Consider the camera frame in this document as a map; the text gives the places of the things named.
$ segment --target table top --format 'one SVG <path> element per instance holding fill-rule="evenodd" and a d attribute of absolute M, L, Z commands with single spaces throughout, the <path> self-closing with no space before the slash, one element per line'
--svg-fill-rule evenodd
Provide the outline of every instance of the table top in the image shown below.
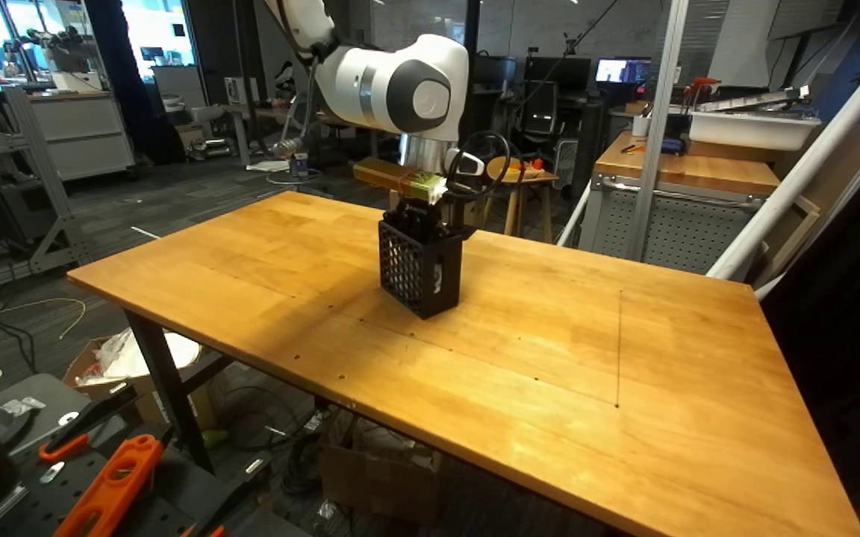
<path fill-rule="evenodd" d="M 475 233 L 419 318 L 376 220 L 278 194 L 70 276 L 626 530 L 860 534 L 749 287 Z"/>
<path fill-rule="evenodd" d="M 611 148 L 599 157 L 599 176 L 639 179 L 645 164 L 645 142 L 634 142 L 630 130 L 623 130 Z M 724 194 L 760 194 L 769 196 L 781 179 L 764 160 L 727 157 L 727 155 L 664 155 L 660 182 L 685 188 L 709 188 Z"/>
<path fill-rule="evenodd" d="M 490 157 L 488 160 L 488 179 L 500 179 L 500 185 L 545 185 L 555 182 L 560 176 L 549 172 L 548 166 L 531 166 L 519 157 Z"/>

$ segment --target black box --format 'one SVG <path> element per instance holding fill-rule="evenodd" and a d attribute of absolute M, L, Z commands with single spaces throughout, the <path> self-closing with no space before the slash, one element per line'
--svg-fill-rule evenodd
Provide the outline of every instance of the black box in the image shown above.
<path fill-rule="evenodd" d="M 322 428 L 319 481 L 337 506 L 434 524 L 443 510 L 446 455 L 337 409 Z"/>
<path fill-rule="evenodd" d="M 58 220 L 39 182 L 0 179 L 0 240 L 33 251 Z"/>
<path fill-rule="evenodd" d="M 419 315 L 437 315 L 460 300 L 463 234 L 427 234 L 381 220 L 381 284 Z"/>

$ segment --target white pole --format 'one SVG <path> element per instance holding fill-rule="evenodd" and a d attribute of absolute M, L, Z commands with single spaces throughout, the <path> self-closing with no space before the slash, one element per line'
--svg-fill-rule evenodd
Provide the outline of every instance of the white pole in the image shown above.
<path fill-rule="evenodd" d="M 845 108 L 829 121 L 829 127 L 815 137 L 806 155 L 788 170 L 782 185 L 764 200 L 755 217 L 734 234 L 734 240 L 724 251 L 724 257 L 709 267 L 709 276 L 730 279 L 760 246 L 760 240 L 772 233 L 772 227 L 782 217 L 782 211 L 805 194 L 830 152 L 843 142 L 843 137 L 860 121 L 860 85 L 845 102 Z"/>
<path fill-rule="evenodd" d="M 664 39 L 660 79 L 657 79 L 657 94 L 655 94 L 651 124 L 649 124 L 649 140 L 645 140 L 645 164 L 639 176 L 639 196 L 634 208 L 627 260 L 645 260 L 651 200 L 660 182 L 664 133 L 669 121 L 669 102 L 672 102 L 672 85 L 676 85 L 672 78 L 679 64 L 681 39 L 687 30 L 687 11 L 691 11 L 691 0 L 672 0 L 666 39 Z"/>
<path fill-rule="evenodd" d="M 591 194 L 591 179 L 585 182 L 582 196 L 579 196 L 579 202 L 578 202 L 572 220 L 561 227 L 555 243 L 566 246 L 566 243 L 572 240 L 572 234 L 575 234 L 575 228 L 578 228 L 578 220 L 582 217 L 582 208 L 585 208 L 585 202 L 590 202 L 590 194 Z"/>

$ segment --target floor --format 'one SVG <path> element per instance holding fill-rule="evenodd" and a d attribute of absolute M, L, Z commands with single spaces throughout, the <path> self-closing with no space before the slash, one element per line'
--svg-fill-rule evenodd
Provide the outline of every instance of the floor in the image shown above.
<path fill-rule="evenodd" d="M 385 202 L 385 190 L 354 182 L 343 166 L 291 179 L 248 172 L 234 157 L 72 182 L 70 200 L 92 254 L 109 257 L 278 190 L 307 190 L 366 205 Z M 560 196 L 552 208 L 555 228 L 569 217 L 569 202 Z M 481 227 L 500 228 L 503 211 L 497 208 Z M 63 270 L 15 279 L 0 290 L 0 366 L 6 369 L 0 388 L 33 369 L 63 376 L 89 342 L 122 327 L 125 318 L 116 306 L 72 287 Z M 273 506 L 312 534 L 612 534 L 590 515 L 457 458 L 446 466 L 443 510 L 434 524 L 419 528 L 363 510 L 330 510 L 315 466 L 299 466 L 302 455 L 291 445 L 273 446 L 267 431 L 269 427 L 299 427 L 315 402 L 312 394 L 243 364 L 227 366 L 216 384 L 225 427 L 225 442 L 212 449 L 219 476 L 230 481 L 255 454 L 273 454 Z"/>

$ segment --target cardboard box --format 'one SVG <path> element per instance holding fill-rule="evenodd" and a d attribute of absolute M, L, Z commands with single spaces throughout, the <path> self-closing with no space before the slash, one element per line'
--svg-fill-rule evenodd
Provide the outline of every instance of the cardboard box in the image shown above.
<path fill-rule="evenodd" d="M 446 455 L 419 442 L 409 442 L 405 449 L 367 445 L 367 428 L 373 431 L 373 424 L 351 412 L 336 412 L 330 418 L 319 449 L 325 497 L 402 522 L 437 522 Z"/>
<path fill-rule="evenodd" d="M 113 388 L 116 381 L 109 381 L 109 384 L 82 384 L 76 381 L 76 376 L 87 376 L 89 369 L 100 366 L 100 357 L 95 357 L 95 349 L 103 345 L 103 340 L 92 340 L 82 349 L 82 354 L 67 366 L 67 376 L 63 381 L 72 384 L 76 391 L 100 399 L 109 394 L 109 388 Z M 130 379 L 130 384 L 134 384 L 137 391 L 137 399 L 134 399 L 134 409 L 142 413 L 145 424 L 151 427 L 167 427 L 167 413 L 164 413 L 164 405 L 158 399 L 158 391 L 154 384 L 151 376 L 134 376 Z M 212 381 L 204 381 L 191 397 L 191 412 L 197 418 L 197 427 L 200 428 L 216 428 L 219 427 L 219 412 L 216 412 L 216 391 L 212 391 Z"/>

